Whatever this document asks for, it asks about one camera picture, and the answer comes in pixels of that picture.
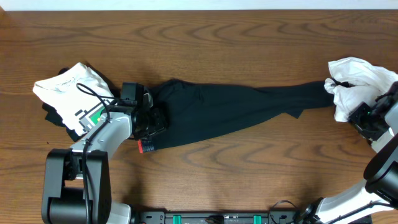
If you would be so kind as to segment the white garment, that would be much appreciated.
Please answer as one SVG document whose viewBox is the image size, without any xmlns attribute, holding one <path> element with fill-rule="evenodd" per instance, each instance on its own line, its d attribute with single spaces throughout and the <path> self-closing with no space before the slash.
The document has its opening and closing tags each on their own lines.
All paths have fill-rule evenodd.
<svg viewBox="0 0 398 224">
<path fill-rule="evenodd" d="M 397 81 L 396 72 L 370 64 L 368 61 L 346 57 L 328 62 L 330 77 L 325 90 L 334 96 L 334 119 L 347 122 L 349 115 L 361 104 L 372 106 Z"/>
</svg>

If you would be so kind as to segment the black leggings red waistband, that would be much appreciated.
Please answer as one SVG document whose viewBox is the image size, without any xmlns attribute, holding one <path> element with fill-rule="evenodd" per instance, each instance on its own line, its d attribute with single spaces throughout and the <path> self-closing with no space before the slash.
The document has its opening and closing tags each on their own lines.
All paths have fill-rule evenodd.
<svg viewBox="0 0 398 224">
<path fill-rule="evenodd" d="M 253 88 L 169 80 L 150 90 L 154 106 L 165 113 L 168 128 L 138 142 L 141 153 L 216 138 L 286 113 L 333 106 L 324 82 Z"/>
</svg>

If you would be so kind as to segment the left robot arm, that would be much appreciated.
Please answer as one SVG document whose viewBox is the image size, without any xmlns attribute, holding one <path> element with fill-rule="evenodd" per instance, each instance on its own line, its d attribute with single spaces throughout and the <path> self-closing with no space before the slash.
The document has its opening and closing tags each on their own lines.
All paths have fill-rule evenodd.
<svg viewBox="0 0 398 224">
<path fill-rule="evenodd" d="M 128 138 L 140 150 L 167 129 L 158 108 L 109 106 L 98 123 L 68 149 L 52 149 L 46 158 L 42 219 L 44 223 L 140 223 L 138 212 L 112 200 L 109 160 Z"/>
</svg>

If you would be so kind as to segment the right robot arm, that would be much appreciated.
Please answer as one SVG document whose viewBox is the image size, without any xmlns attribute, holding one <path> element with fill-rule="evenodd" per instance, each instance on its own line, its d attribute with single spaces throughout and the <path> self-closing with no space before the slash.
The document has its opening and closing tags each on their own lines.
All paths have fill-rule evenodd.
<svg viewBox="0 0 398 224">
<path fill-rule="evenodd" d="M 397 100 L 385 96 L 370 107 L 366 103 L 350 116 L 360 134 L 372 142 L 391 128 L 397 131 Z M 397 134 L 382 145 L 363 174 L 364 179 L 334 196 L 310 205 L 303 223 L 351 223 L 373 213 L 397 209 Z"/>
</svg>

